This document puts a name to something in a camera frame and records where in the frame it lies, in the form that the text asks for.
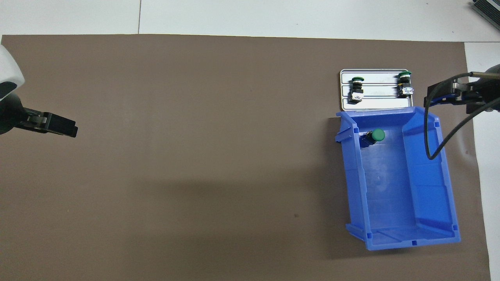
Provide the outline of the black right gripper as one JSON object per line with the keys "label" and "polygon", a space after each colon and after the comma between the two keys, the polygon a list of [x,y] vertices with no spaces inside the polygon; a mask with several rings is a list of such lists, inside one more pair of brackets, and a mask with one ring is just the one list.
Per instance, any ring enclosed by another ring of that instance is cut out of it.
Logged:
{"label": "black right gripper", "polygon": [[468,97],[472,103],[466,105],[466,113],[472,114],[480,107],[499,98],[499,73],[500,65],[497,64],[485,72],[469,72],[470,77],[479,78],[475,82],[468,83],[467,78],[456,78],[447,79],[428,86],[427,94],[424,97],[424,107],[466,101]]}

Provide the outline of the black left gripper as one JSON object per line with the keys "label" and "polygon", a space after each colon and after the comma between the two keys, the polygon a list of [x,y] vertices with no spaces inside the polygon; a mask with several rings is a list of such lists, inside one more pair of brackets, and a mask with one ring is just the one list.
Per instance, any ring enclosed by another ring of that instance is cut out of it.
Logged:
{"label": "black left gripper", "polygon": [[0,102],[0,134],[9,132],[23,123],[23,129],[36,133],[54,133],[75,138],[76,122],[50,112],[40,112],[24,108],[16,93],[8,94]]}

